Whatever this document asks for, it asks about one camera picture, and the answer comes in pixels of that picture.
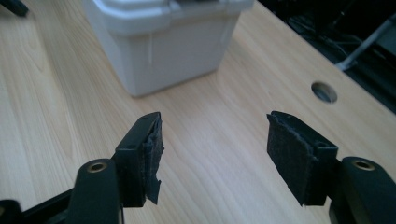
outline wooden tabletop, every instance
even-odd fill
[[[73,187],[78,168],[110,158],[135,121],[161,111],[159,204],[126,209],[127,223],[330,223],[302,208],[266,153],[272,110],[290,113],[396,179],[396,118],[282,21],[244,12],[219,70],[142,98],[112,70],[80,0],[0,8],[0,199],[28,209]],[[338,100],[320,101],[315,81]]]

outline white box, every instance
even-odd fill
[[[219,67],[254,0],[83,0],[124,88],[148,94]]]

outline table hole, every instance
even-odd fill
[[[333,104],[337,101],[337,93],[326,83],[314,82],[311,86],[312,92],[319,98],[319,100]]]

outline screw hole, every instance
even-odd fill
[[[370,162],[367,161],[353,161],[352,163],[361,170],[365,170],[365,171],[375,170],[375,167]]]
[[[88,167],[87,171],[89,173],[98,173],[98,172],[105,170],[106,168],[107,168],[107,164],[105,164],[104,162],[97,162],[97,163],[91,164]]]
[[[326,147],[327,145],[324,143],[318,143],[318,147]]]
[[[6,211],[6,209],[4,207],[0,206],[0,216],[2,216],[5,211]]]

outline white plastic container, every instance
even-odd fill
[[[253,0],[83,0],[124,88],[148,94],[219,67]]]

